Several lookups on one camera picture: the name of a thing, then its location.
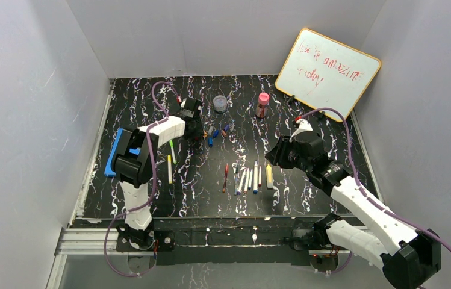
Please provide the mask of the blue red marker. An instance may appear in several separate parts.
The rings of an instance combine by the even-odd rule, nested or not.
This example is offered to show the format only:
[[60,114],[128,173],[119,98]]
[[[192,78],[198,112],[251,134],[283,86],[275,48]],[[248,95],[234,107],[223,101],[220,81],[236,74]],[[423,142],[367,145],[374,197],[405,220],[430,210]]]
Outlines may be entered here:
[[250,169],[250,171],[249,171],[249,178],[248,178],[248,182],[247,182],[247,189],[248,190],[252,189],[252,181],[253,181],[253,169]]

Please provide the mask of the yellow capped pen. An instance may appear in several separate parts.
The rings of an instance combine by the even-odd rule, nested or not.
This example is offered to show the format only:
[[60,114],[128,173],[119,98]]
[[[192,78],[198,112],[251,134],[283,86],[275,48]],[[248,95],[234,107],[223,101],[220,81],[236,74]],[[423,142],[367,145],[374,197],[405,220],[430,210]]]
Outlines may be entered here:
[[167,156],[167,171],[168,171],[168,182],[169,184],[173,184],[173,167],[172,167],[172,156]]

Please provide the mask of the red capped white marker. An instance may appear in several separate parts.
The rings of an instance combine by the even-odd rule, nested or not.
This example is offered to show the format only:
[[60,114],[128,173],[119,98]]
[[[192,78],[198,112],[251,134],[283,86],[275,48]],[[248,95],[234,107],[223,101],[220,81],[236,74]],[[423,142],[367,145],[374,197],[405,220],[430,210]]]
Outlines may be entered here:
[[261,166],[258,166],[258,173],[257,173],[257,185],[258,185],[258,188],[261,188],[261,185],[262,185],[262,167]]

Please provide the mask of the orange yellow highlighter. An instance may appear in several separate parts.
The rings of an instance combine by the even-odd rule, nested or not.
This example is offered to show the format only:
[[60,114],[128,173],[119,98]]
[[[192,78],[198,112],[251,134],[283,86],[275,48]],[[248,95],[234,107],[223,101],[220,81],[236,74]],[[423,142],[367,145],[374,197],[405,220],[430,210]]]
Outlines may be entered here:
[[266,165],[266,187],[269,190],[272,190],[274,188],[273,170],[272,166],[269,163]]

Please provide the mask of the purple white marker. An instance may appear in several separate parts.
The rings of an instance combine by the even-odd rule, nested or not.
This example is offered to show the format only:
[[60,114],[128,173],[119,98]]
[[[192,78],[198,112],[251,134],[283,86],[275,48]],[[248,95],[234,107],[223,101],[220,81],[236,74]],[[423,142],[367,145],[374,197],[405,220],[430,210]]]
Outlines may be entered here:
[[239,177],[239,182],[238,182],[238,186],[237,186],[237,189],[236,189],[236,195],[239,195],[241,193],[245,176],[246,176],[246,169],[243,169],[241,171],[241,175]]

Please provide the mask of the blue capped white marker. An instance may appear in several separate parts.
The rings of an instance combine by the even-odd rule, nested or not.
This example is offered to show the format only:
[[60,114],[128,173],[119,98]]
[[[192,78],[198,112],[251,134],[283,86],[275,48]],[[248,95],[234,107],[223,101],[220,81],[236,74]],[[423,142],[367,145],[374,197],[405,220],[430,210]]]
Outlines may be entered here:
[[253,183],[252,183],[253,187],[253,193],[257,194],[258,193],[258,161],[255,160],[254,162],[254,169],[253,169]]

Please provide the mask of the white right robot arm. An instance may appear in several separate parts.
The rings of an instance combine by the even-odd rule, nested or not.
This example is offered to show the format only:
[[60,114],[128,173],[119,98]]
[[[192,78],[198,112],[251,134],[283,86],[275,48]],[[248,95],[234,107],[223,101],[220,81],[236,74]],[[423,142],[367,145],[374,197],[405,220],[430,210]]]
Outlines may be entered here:
[[441,270],[441,246],[431,238],[433,232],[391,217],[383,203],[357,184],[349,167],[328,156],[318,133],[281,136],[265,158],[273,166],[305,172],[314,187],[345,206],[369,229],[360,230],[330,213],[305,235],[286,241],[348,249],[379,268],[394,288],[418,288]]

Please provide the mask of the green capped marker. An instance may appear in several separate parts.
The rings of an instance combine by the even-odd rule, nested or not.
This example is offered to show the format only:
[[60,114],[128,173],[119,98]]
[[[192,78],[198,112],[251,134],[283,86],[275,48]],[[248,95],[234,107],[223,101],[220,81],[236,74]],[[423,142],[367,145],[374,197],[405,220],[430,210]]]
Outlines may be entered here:
[[173,140],[169,140],[169,146],[170,146],[170,150],[171,150],[172,163],[176,164],[176,154],[175,154],[175,148],[173,145]]

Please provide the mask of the checkered black white pen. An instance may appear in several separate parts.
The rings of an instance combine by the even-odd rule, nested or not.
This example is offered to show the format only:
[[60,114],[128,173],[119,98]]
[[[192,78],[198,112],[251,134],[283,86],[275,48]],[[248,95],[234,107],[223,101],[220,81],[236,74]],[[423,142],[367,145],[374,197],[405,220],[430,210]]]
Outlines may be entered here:
[[233,173],[234,173],[234,185],[233,185],[233,195],[236,196],[237,195],[237,182],[238,182],[238,169],[237,169],[237,164],[232,164],[232,168],[233,168]]

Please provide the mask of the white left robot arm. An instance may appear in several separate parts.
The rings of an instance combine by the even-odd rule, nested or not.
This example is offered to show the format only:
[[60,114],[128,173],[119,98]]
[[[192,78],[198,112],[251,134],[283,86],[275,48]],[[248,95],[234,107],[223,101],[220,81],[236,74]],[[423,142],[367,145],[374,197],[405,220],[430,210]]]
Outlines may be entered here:
[[203,137],[202,101],[193,98],[178,100],[175,113],[150,125],[124,129],[112,153],[111,169],[116,174],[125,201],[125,223],[117,226],[119,235],[140,248],[154,242],[149,235],[152,222],[149,183],[156,179],[156,157],[159,146],[175,138],[196,140]]

